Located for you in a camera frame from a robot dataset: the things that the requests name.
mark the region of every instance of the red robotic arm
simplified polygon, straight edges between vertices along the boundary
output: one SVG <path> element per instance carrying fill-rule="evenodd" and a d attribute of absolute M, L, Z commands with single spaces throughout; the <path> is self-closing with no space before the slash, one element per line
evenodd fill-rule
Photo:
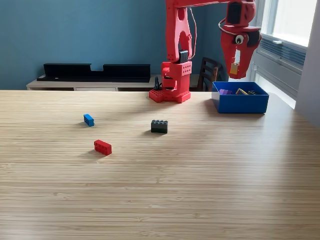
<path fill-rule="evenodd" d="M 246 76 L 252 55 L 258 47 L 261 34 L 258 27 L 249 26 L 256 15 L 255 0 L 165 0 L 166 46 L 169 62 L 162 63 L 162 91 L 151 91 L 149 96 L 156 102 L 182 103 L 190 98 L 189 81 L 195 45 L 188 23 L 188 8 L 209 4 L 227 3 L 227 14 L 219 23 L 221 46 L 227 73 L 231 78 Z M 240 61 L 236 62 L 236 50 Z"/>

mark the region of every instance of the black lego brick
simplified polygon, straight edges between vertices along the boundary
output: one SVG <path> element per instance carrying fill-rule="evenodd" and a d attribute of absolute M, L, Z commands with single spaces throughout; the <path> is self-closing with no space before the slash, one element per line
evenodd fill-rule
<path fill-rule="evenodd" d="M 159 133 L 159 134 L 167 134 L 168 133 L 168 129 L 152 128 L 151 132 L 152 133 Z"/>
<path fill-rule="evenodd" d="M 168 133 L 168 121 L 165 120 L 152 120 L 151 122 L 152 133 Z"/>

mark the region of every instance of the chair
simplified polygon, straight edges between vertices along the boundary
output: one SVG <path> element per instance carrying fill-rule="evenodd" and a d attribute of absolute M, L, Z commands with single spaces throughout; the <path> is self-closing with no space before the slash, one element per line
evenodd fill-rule
<path fill-rule="evenodd" d="M 210 58 L 204 57 L 202 59 L 198 86 L 197 88 L 191 90 L 196 92 L 203 92 L 205 83 L 205 91 L 212 92 L 213 82 L 217 81 L 218 76 L 222 71 L 222 64 Z"/>

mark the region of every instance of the blue plastic box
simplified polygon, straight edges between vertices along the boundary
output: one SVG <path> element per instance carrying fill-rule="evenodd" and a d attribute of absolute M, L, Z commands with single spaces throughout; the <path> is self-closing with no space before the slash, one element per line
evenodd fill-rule
<path fill-rule="evenodd" d="M 269 95 L 255 82 L 216 81 L 213 85 L 217 92 L 212 92 L 212 99 L 220 114 L 264 114 L 267 111 Z M 232 95 L 221 95 L 220 89 L 230 90 Z M 238 89 L 260 95 L 236 95 Z"/>

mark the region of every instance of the wire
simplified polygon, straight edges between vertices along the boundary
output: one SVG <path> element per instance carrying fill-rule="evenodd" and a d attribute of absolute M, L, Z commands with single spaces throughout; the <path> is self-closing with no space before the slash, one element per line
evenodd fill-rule
<path fill-rule="evenodd" d="M 195 20 L 195 16 L 192 12 L 192 9 L 191 7 L 188 7 L 190 12 L 191 12 L 191 16 L 192 16 L 192 19 L 193 19 L 193 22 L 194 22 L 194 42 L 193 42 L 193 53 L 192 53 L 192 56 L 188 59 L 188 60 L 191 60 L 194 58 L 194 56 L 196 55 L 196 45 L 197 45 L 197 23 L 196 23 L 196 20 Z"/>
<path fill-rule="evenodd" d="M 221 27 L 221 24 L 222 23 L 224 23 L 226 21 L 226 19 L 224 18 L 224 19 L 222 19 L 219 23 L 218 23 L 218 26 L 219 26 L 219 28 L 220 28 L 220 30 L 222 31 L 222 32 L 225 32 L 226 34 L 230 34 L 230 35 L 237 35 L 236 33 L 233 33 L 233 32 L 230 32 L 230 31 L 227 31 L 227 30 L 224 30 L 222 27 Z"/>

